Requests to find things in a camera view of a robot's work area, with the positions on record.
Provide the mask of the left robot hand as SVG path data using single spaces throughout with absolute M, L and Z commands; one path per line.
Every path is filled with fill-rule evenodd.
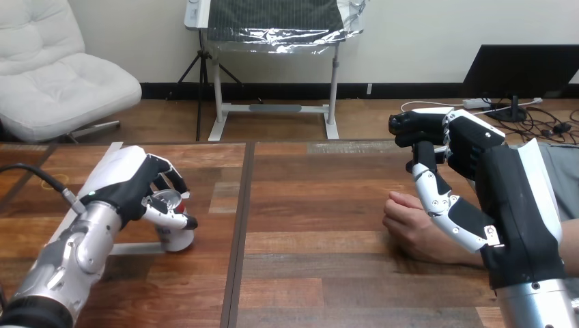
M 169 160 L 146 153 L 139 146 L 129 146 L 115 151 L 91 173 L 79 199 L 86 206 L 97 201 L 111 205 L 120 216 L 122 227 L 129 221 L 146 219 L 160 227 L 195 230 L 196 218 L 170 210 L 165 203 L 153 199 L 152 184 L 161 191 L 169 189 L 179 196 L 189 195 L 183 177 Z

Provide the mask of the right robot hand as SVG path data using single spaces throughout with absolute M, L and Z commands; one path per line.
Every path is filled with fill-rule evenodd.
M 559 210 L 535 140 L 512 148 L 502 131 L 451 107 L 392 115 L 389 132 L 412 148 L 425 212 L 481 254 L 493 289 L 565 277 Z

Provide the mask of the person's hand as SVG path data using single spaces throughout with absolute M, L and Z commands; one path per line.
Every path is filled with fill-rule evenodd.
M 456 245 L 432 222 L 415 196 L 391 191 L 382 222 L 411 258 L 440 264 L 455 260 Z

